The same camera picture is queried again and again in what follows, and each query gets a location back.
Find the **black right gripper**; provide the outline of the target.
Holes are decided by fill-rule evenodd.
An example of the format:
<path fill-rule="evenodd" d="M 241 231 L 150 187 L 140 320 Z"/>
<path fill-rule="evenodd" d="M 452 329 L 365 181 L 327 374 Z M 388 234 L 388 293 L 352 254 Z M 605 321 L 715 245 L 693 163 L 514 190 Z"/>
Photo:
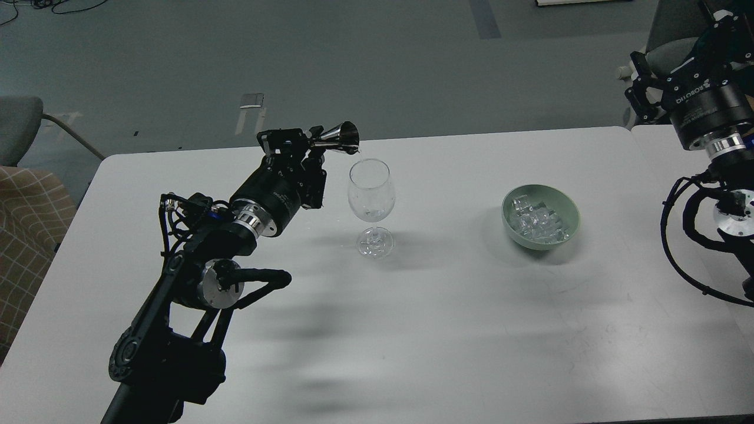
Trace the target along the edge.
<path fill-rule="evenodd" d="M 698 39 L 698 65 L 678 67 L 677 55 L 666 51 L 633 51 L 624 76 L 625 123 L 671 123 L 687 151 L 752 129 L 752 107 L 735 82 L 753 80 L 752 1 L 699 1 L 698 6 L 707 24 Z"/>

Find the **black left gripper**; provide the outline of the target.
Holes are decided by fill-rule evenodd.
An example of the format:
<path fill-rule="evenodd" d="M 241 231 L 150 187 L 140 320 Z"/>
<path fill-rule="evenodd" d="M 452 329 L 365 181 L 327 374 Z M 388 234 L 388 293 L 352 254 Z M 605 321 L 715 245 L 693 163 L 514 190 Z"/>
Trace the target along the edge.
<path fill-rule="evenodd" d="M 299 209 L 320 209 L 328 173 L 324 153 L 300 128 L 257 132 L 264 152 L 259 168 L 230 198 L 234 223 L 256 237 L 279 236 Z"/>

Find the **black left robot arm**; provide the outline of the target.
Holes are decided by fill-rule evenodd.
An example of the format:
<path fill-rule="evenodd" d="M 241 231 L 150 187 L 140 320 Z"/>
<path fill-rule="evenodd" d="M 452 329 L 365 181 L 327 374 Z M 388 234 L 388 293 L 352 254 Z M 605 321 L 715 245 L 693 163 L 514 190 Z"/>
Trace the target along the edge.
<path fill-rule="evenodd" d="M 203 405 L 226 381 L 224 338 L 234 312 L 285 288 L 282 269 L 244 269 L 261 238 L 280 236 L 300 210 L 323 204 L 324 153 L 358 152 L 347 121 L 257 134 L 259 168 L 227 201 L 202 193 L 160 198 L 160 277 L 124 330 L 108 363 L 119 387 L 104 423 L 173 423 L 186 403 Z"/>

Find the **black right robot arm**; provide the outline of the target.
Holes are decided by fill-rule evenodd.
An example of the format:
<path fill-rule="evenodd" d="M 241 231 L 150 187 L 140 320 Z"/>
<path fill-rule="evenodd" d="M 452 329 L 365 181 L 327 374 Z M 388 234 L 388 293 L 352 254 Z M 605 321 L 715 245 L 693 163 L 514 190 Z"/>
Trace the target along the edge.
<path fill-rule="evenodd" d="M 703 150 L 706 171 L 680 177 L 663 202 L 660 234 L 670 265 L 705 295 L 752 307 L 751 1 L 660 1 L 643 51 L 630 54 L 625 98 L 629 126 L 670 124 L 686 151 Z M 748 276 L 744 298 L 719 292 L 676 263 L 667 239 L 670 213 L 690 186 L 682 211 L 687 238 L 734 255 Z"/>

